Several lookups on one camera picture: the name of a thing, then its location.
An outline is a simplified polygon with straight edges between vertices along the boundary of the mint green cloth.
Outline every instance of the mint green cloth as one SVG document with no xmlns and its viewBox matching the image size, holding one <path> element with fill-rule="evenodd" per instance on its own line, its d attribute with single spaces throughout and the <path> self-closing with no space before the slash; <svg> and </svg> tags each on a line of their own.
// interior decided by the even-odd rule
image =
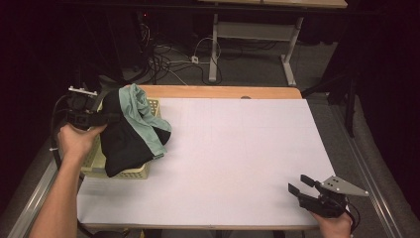
<svg viewBox="0 0 420 238">
<path fill-rule="evenodd" d="M 152 125 L 163 127 L 170 131 L 171 127 L 169 123 L 162 119 L 156 120 L 152 118 L 154 116 L 151 114 L 151 108 L 146 98 L 146 93 L 136 84 L 120 88 L 119 97 L 124 117 L 151 149 L 152 153 L 155 155 L 154 159 L 161 158 L 163 154 L 166 153 L 166 149 L 160 142 Z"/>
</svg>

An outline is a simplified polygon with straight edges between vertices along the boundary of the table support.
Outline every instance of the table support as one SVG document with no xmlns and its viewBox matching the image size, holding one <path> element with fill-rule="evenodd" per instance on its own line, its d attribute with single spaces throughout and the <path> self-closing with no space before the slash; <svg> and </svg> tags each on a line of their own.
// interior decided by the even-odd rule
<svg viewBox="0 0 420 238">
<path fill-rule="evenodd" d="M 286 55 L 281 55 L 281 64 L 287 79 L 288 86 L 296 86 L 293 71 L 290 66 L 291 55 L 300 33 L 303 17 L 297 19 L 295 25 L 270 25 L 270 24 L 242 24 L 219 22 L 218 14 L 214 14 L 213 20 L 213 43 L 210 59 L 209 81 L 215 82 L 217 79 L 217 39 L 218 38 L 239 38 L 239 39 L 259 39 L 270 41 L 289 42 Z"/>
<path fill-rule="evenodd" d="M 281 55 L 281 63 L 283 64 L 284 73 L 286 74 L 287 84 L 289 86 L 296 86 L 296 81 L 294 80 L 293 71 L 290 66 L 291 54 L 293 53 L 294 46 L 297 42 L 297 37 L 299 36 L 300 29 L 302 26 L 303 18 L 298 18 L 296 25 L 293 29 L 293 33 L 289 42 L 289 49 L 287 55 Z"/>
</svg>

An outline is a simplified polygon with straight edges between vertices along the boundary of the wooden table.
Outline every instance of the wooden table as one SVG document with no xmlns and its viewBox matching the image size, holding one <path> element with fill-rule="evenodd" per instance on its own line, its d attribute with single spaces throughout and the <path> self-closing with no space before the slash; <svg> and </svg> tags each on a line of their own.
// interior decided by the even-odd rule
<svg viewBox="0 0 420 238">
<path fill-rule="evenodd" d="M 203 2 L 213 2 L 215 4 L 235 3 L 235 4 L 255 4 L 273 5 L 300 8 L 347 8 L 344 0 L 200 0 Z M 238 38 L 238 39 L 259 39 L 268 41 L 289 42 L 288 50 L 285 55 L 281 55 L 281 63 L 289 86 L 296 86 L 296 81 L 290 66 L 291 55 L 299 36 L 303 17 L 299 17 L 295 25 L 273 25 L 273 24 L 252 24 L 237 22 L 221 22 L 218 14 L 214 15 L 213 20 L 213 44 L 210 60 L 209 81 L 216 81 L 217 77 L 217 39 L 218 38 Z"/>
<path fill-rule="evenodd" d="M 301 99 L 300 91 L 291 87 L 171 86 L 142 85 L 149 97 Z"/>
<path fill-rule="evenodd" d="M 87 227 L 317 228 L 287 184 L 334 170 L 297 89 L 141 88 L 160 98 L 161 117 L 172 125 L 168 152 L 152 161 L 147 179 L 85 178 L 77 214 Z"/>
</svg>

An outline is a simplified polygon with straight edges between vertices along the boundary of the table leg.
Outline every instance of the table leg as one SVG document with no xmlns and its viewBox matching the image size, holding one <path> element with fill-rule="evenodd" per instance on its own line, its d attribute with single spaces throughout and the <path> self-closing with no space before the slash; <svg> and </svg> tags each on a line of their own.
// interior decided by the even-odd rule
<svg viewBox="0 0 420 238">
<path fill-rule="evenodd" d="M 303 18 L 297 19 L 296 25 L 293 29 L 293 32 L 290 38 L 287 55 L 281 55 L 281 63 L 283 64 L 284 72 L 286 74 L 287 84 L 289 86 L 296 86 L 296 81 L 294 80 L 293 72 L 290 66 L 290 58 L 291 58 L 291 54 L 293 53 L 294 46 L 296 45 L 297 37 L 299 36 L 302 22 L 303 22 Z"/>
<path fill-rule="evenodd" d="M 213 41 L 211 48 L 211 59 L 210 59 L 210 68 L 209 68 L 209 81 L 215 82 L 217 77 L 217 24 L 218 24 L 218 15 L 214 14 L 213 20 Z"/>
</svg>

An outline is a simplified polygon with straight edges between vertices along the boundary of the human arm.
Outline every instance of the human arm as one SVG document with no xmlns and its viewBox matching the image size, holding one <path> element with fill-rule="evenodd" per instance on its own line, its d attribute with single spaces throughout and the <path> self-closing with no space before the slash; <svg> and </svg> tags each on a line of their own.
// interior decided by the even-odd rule
<svg viewBox="0 0 420 238">
<path fill-rule="evenodd" d="M 76 196 L 78 177 L 84 158 L 92 148 L 94 138 L 106 126 L 90 131 L 75 129 L 70 124 L 58 133 L 63 159 L 52 189 L 34 223 L 30 237 L 77 236 Z"/>
<path fill-rule="evenodd" d="M 324 218 L 313 212 L 310 213 L 318 221 L 324 238 L 350 238 L 352 218 L 348 214 L 343 213 L 338 218 Z"/>
</svg>

